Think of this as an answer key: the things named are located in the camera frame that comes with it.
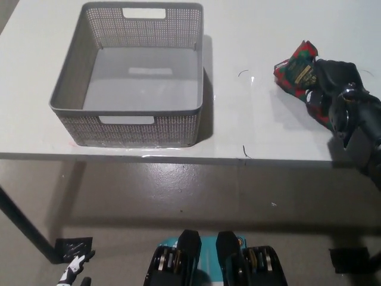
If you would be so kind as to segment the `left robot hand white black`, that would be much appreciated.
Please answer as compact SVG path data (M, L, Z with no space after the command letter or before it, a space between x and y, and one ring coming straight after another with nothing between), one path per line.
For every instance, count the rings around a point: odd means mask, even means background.
M84 270L83 265L89 262L91 258L95 255L96 251L92 250L87 254L76 256L66 267L64 273L62 274L57 286L72 286L77 278L77 276Z

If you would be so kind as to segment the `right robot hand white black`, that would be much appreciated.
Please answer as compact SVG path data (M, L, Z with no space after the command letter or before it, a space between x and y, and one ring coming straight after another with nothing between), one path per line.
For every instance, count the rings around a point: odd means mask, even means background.
M364 91L363 81L354 63L319 58L314 62L314 74L316 82L306 92L307 107L325 110L347 89Z

